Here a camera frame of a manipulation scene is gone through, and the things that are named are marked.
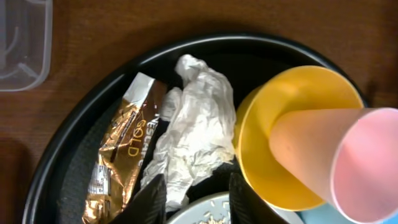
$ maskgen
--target clear plastic container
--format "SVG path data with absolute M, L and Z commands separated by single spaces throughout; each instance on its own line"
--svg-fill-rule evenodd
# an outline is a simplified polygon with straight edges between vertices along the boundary
M 22 91 L 49 74 L 52 0 L 0 0 L 0 91 Z

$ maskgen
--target brown wooden surface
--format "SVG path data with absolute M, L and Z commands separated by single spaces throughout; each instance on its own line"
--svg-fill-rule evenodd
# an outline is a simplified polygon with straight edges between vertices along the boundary
M 0 220 L 24 194 L 62 120 L 102 78 L 159 44 L 219 30 L 302 42 L 337 63 L 374 106 L 398 106 L 396 0 L 54 0 L 48 79 L 0 93 Z

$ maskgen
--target white crumpled plastic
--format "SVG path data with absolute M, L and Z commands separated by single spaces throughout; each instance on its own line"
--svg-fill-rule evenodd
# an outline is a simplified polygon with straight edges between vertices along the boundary
M 141 180 L 145 187 L 157 174 L 165 175 L 166 212 L 186 205 L 189 187 L 234 157 L 236 114 L 228 79 L 191 55 L 182 56 L 175 70 L 184 89 L 173 88 L 165 97 L 160 117 L 170 124 Z

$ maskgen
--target black tray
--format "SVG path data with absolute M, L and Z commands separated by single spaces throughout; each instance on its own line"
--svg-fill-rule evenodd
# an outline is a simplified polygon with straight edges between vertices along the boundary
M 169 86 L 180 86 L 181 79 L 174 72 L 174 66 L 183 54 L 203 59 L 227 76 L 234 89 L 235 107 L 251 90 L 291 67 L 319 65 L 346 75 L 314 50 L 265 34 L 207 35 L 150 51 L 108 75 L 61 124 L 32 179 L 23 223 L 81 222 L 98 146 L 120 97 L 138 71 Z M 159 126 L 158 136 L 165 127 L 166 124 Z M 236 163 L 220 167 L 212 178 L 191 188 L 190 200 L 228 190 L 230 172 L 239 172 Z

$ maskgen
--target gold coffee packet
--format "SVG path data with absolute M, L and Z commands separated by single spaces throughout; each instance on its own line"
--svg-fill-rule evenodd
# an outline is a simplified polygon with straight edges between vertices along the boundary
M 83 223 L 108 223 L 126 207 L 157 127 L 166 86 L 138 73 L 105 133 L 86 198 Z

